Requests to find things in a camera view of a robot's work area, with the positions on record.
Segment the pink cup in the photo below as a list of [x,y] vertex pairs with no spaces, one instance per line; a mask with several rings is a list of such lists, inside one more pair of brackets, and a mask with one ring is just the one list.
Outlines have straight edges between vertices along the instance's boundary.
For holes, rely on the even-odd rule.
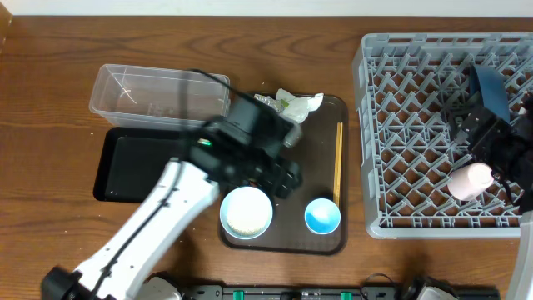
[[492,169],[483,162],[474,162],[455,170],[447,188],[451,195],[460,201],[470,201],[489,188],[494,178]]

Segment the light blue rice bowl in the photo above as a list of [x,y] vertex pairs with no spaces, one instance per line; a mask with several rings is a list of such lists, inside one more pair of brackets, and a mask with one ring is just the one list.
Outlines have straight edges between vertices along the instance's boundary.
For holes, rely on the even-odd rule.
[[259,188],[239,187],[222,199],[220,223],[233,238],[258,238],[270,227],[272,218],[271,200]]

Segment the dark blue bowl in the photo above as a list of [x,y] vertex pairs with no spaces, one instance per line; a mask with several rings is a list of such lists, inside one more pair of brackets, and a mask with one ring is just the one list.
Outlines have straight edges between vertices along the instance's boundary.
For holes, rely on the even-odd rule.
[[502,119],[511,122],[504,77],[489,66],[473,65],[470,70],[470,89],[480,93],[482,106]]

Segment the small blue bowl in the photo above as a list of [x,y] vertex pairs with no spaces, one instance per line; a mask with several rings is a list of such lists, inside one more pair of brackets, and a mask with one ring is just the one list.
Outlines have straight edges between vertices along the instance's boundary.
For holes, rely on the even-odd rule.
[[310,232],[327,235],[339,227],[341,211],[332,200],[323,197],[317,198],[306,206],[304,220]]

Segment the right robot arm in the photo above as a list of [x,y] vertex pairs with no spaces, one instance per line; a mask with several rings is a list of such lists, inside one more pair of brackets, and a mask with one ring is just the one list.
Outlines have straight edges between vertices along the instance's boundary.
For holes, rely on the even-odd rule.
[[469,151],[478,161],[451,173],[447,188],[460,201],[471,200],[498,181],[511,189],[516,183],[521,196],[511,204],[519,208],[520,242],[515,268],[506,297],[532,298],[532,94],[526,93],[518,122],[510,125],[483,107],[476,109],[461,124],[456,135],[469,142]]

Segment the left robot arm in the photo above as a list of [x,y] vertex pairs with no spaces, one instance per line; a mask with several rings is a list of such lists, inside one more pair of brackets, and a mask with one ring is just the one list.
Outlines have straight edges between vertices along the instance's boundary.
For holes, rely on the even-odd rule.
[[138,209],[89,259],[54,267],[43,299],[134,299],[155,264],[188,224],[212,205],[221,185],[252,181],[280,198],[301,185],[299,167],[280,156],[301,126],[247,94],[225,116],[178,135],[181,148]]

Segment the grey dishwasher rack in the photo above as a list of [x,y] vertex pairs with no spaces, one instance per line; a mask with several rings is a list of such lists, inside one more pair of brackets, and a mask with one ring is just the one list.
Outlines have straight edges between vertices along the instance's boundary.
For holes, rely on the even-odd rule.
[[456,143],[447,108],[470,99],[469,70],[494,68],[512,112],[532,89],[528,32],[370,33],[352,62],[361,124],[367,232],[376,239],[518,238],[515,183],[469,202],[447,190],[473,160]]

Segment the foil snack wrapper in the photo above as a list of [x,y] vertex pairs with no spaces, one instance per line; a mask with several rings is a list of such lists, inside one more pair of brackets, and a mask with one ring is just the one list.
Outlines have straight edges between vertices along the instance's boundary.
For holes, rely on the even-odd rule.
[[274,109],[277,113],[282,113],[284,106],[280,100],[276,100],[270,96],[264,96],[261,94],[255,94],[253,96],[257,101],[266,104],[268,107]]

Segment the crumpled white napkin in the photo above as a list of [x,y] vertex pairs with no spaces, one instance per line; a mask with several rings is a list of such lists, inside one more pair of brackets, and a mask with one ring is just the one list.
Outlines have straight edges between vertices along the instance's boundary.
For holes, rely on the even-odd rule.
[[276,93],[276,100],[283,106],[281,115],[297,123],[303,123],[309,113],[315,112],[321,106],[323,98],[323,93],[299,97],[282,88]]

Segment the clear plastic bin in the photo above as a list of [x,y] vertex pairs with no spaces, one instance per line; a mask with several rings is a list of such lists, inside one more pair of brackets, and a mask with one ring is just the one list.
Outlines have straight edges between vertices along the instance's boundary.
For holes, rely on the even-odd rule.
[[115,127],[177,131],[228,113],[230,80],[175,69],[105,64],[89,109]]

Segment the brown plastic serving tray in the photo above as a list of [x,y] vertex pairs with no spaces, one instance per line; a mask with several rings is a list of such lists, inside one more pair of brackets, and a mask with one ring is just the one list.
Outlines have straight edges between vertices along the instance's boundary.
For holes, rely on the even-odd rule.
[[[340,252],[346,244],[348,121],[346,104],[326,95],[301,125],[303,134],[296,146],[281,153],[301,166],[302,185],[287,199],[272,199],[273,219],[261,236],[241,240],[219,227],[221,241],[235,249],[325,256]],[[318,235],[307,228],[304,211],[309,202],[323,197],[338,197],[341,223],[334,232]]]

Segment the black plastic bin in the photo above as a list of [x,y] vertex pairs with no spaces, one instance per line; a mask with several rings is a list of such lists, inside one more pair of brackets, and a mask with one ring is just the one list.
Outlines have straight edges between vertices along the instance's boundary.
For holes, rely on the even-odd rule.
[[103,202],[142,203],[170,160],[184,154],[193,130],[167,131],[134,127],[110,129],[92,194]]

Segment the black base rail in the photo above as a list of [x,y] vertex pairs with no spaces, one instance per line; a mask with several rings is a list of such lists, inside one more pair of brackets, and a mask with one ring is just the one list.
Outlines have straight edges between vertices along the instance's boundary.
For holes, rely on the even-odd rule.
[[500,300],[494,287],[452,287],[431,277],[415,277],[407,285],[373,282],[368,278],[360,287],[223,287],[222,285],[179,286],[164,274],[151,276],[143,283],[141,300],[397,300],[458,299]]

